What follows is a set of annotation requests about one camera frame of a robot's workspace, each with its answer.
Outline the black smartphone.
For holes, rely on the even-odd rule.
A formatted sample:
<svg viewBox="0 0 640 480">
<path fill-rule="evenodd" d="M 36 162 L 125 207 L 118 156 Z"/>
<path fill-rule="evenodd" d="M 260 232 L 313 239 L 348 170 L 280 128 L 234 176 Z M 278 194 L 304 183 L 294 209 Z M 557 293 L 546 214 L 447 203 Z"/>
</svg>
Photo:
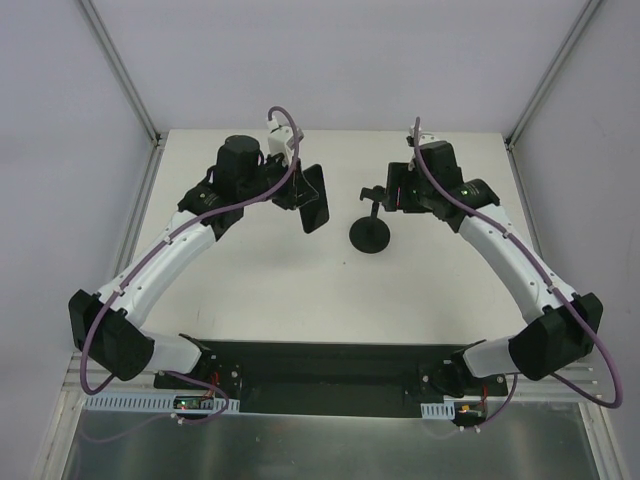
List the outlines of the black smartphone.
<svg viewBox="0 0 640 480">
<path fill-rule="evenodd" d="M 298 211 L 303 232 L 311 234 L 324 226 L 330 218 L 324 173 L 320 164 L 305 169 L 298 189 Z"/>
</svg>

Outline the black round-base phone stand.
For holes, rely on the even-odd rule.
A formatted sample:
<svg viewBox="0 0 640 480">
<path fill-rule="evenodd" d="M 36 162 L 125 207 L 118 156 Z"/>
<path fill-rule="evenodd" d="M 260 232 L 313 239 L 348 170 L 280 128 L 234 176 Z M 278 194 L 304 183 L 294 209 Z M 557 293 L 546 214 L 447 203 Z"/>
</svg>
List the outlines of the black round-base phone stand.
<svg viewBox="0 0 640 480">
<path fill-rule="evenodd" d="M 385 189 L 380 186 L 363 187 L 359 200 L 370 200 L 370 214 L 356 220 L 350 227 L 349 240 L 351 245 L 361 253 L 378 254 L 387 248 L 391 239 L 391 232 L 387 224 L 378 217 L 379 208 L 386 199 Z"/>
</svg>

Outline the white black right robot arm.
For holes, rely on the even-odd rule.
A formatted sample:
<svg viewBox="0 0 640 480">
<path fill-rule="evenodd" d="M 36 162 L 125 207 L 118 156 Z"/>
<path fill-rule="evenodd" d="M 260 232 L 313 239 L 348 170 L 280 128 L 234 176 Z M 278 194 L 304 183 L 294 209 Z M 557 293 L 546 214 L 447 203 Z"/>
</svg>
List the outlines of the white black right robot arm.
<svg viewBox="0 0 640 480">
<path fill-rule="evenodd" d="M 489 185 L 464 180 L 450 143 L 423 143 L 420 153 L 420 160 L 389 164 L 385 210 L 431 213 L 445 222 L 489 264 L 526 323 L 513 336 L 456 351 L 437 376 L 442 389 L 469 395 L 486 377 L 510 373 L 537 381 L 591 354 L 590 335 L 603 314 L 598 297 L 578 294 L 530 250 Z"/>
</svg>

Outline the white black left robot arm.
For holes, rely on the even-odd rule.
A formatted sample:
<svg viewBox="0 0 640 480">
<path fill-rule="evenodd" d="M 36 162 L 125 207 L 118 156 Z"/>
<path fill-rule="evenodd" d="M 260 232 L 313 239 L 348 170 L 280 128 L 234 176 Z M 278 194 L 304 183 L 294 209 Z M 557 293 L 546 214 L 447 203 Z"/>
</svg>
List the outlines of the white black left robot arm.
<svg viewBox="0 0 640 480">
<path fill-rule="evenodd" d="M 173 281 L 242 219 L 246 207 L 271 202 L 299 211 L 306 233 L 327 222 L 322 169 L 301 168 L 302 137 L 298 128 L 273 127 L 266 151 L 251 136 L 226 138 L 215 164 L 178 202 L 159 236 L 97 292 L 72 296 L 68 307 L 83 386 L 90 361 L 121 381 L 154 370 L 175 371 L 191 389 L 209 382 L 212 367 L 204 346 L 186 334 L 167 336 L 143 325 Z"/>
</svg>

